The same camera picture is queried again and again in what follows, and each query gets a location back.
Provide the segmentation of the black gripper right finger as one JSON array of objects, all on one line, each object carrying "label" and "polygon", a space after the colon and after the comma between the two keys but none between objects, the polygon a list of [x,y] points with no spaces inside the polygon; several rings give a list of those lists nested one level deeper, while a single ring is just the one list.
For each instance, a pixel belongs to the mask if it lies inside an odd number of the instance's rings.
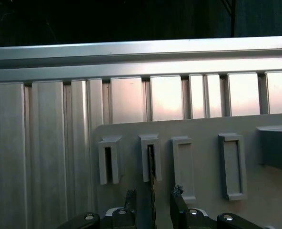
[{"label": "black gripper right finger", "polygon": [[222,213],[211,219],[198,208],[189,208],[183,197],[182,186],[171,192],[171,221],[174,229],[260,229],[261,227],[233,213]]}]

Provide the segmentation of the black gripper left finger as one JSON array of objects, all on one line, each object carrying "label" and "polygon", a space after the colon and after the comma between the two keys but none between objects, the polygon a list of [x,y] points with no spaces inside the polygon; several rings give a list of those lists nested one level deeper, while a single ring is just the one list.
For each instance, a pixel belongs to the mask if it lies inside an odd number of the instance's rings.
[{"label": "black gripper left finger", "polygon": [[76,215],[64,222],[59,229],[135,229],[136,190],[128,190],[123,207],[107,210],[104,217],[94,212]]}]

